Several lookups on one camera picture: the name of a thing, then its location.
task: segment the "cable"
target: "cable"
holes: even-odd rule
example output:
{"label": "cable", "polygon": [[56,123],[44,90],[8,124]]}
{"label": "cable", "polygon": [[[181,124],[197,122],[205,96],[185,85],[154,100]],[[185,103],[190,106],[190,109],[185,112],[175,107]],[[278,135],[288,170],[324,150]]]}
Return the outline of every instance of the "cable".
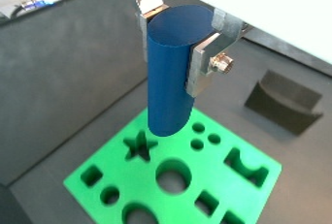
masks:
{"label": "cable", "polygon": [[17,17],[17,13],[23,10],[23,6],[17,6],[11,14],[11,19]]}

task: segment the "gray wall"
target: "gray wall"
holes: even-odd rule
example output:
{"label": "gray wall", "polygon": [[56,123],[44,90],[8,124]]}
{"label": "gray wall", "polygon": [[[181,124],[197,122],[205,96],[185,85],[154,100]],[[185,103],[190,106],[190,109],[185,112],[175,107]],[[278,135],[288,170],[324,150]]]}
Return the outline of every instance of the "gray wall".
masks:
{"label": "gray wall", "polygon": [[9,191],[0,184],[0,223],[3,224],[31,224],[21,206]]}
{"label": "gray wall", "polygon": [[0,28],[0,183],[146,78],[131,0],[68,0]]}

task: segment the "hole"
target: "hole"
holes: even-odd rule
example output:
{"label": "hole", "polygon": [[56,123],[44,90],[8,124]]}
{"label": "hole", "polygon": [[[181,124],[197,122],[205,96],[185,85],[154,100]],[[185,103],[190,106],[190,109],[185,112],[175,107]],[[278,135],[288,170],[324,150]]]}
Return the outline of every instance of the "hole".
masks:
{"label": "hole", "polygon": [[149,141],[146,139],[146,132],[141,131],[137,138],[124,139],[124,145],[128,146],[130,151],[127,153],[126,159],[130,160],[135,157],[141,157],[147,162],[150,161],[150,150],[157,146],[157,142]]}
{"label": "hole", "polygon": [[119,190],[115,187],[107,187],[102,192],[100,200],[104,205],[114,205],[119,200]]}
{"label": "hole", "polygon": [[191,181],[187,165],[179,160],[165,161],[157,169],[155,179],[166,192],[171,194],[185,192]]}
{"label": "hole", "polygon": [[158,224],[151,211],[141,204],[131,204],[123,210],[124,224]]}
{"label": "hole", "polygon": [[88,170],[82,174],[80,179],[88,187],[92,187],[102,179],[103,174],[96,166],[91,166]]}
{"label": "hole", "polygon": [[240,150],[233,148],[226,159],[225,164],[233,168],[233,170],[241,174],[248,181],[250,181],[257,187],[261,187],[265,183],[269,171],[265,167],[261,167],[258,170],[250,170],[242,164],[240,157]]}
{"label": "hole", "polygon": [[205,131],[205,126],[203,126],[203,124],[195,122],[195,123],[191,125],[191,130],[193,130],[195,133],[201,134],[201,133]]}
{"label": "hole", "polygon": [[203,142],[201,140],[195,139],[195,140],[191,140],[190,145],[191,145],[191,148],[194,150],[201,150],[203,147]]}
{"label": "hole", "polygon": [[221,136],[217,134],[211,134],[209,135],[207,140],[211,144],[218,144],[221,142]]}
{"label": "hole", "polygon": [[244,224],[244,221],[230,211],[228,211],[221,224]]}
{"label": "hole", "polygon": [[194,201],[194,205],[207,216],[213,215],[218,204],[218,200],[207,193],[207,191],[202,191],[197,200]]}

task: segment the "gray table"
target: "gray table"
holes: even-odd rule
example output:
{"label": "gray table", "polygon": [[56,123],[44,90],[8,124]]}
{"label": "gray table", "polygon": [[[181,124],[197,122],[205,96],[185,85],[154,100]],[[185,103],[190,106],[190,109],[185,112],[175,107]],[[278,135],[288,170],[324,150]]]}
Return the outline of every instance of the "gray table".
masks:
{"label": "gray table", "polygon": [[[229,75],[214,78],[195,106],[282,164],[260,224],[332,222],[332,79],[272,51],[238,42]],[[323,94],[324,117],[296,137],[244,107],[257,80],[274,70]],[[12,185],[35,224],[92,223],[63,179],[146,107],[141,84]]]}

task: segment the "star-shaped hole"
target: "star-shaped hole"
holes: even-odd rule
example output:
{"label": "star-shaped hole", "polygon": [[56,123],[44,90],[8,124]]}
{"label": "star-shaped hole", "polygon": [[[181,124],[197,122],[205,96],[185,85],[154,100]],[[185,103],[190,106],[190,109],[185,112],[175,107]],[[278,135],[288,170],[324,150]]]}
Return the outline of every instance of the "star-shaped hole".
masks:
{"label": "star-shaped hole", "polygon": [[123,143],[128,146],[130,151],[126,159],[130,160],[137,156],[150,161],[150,150],[158,145],[158,142],[146,139],[146,132],[141,131],[135,139],[124,139]]}

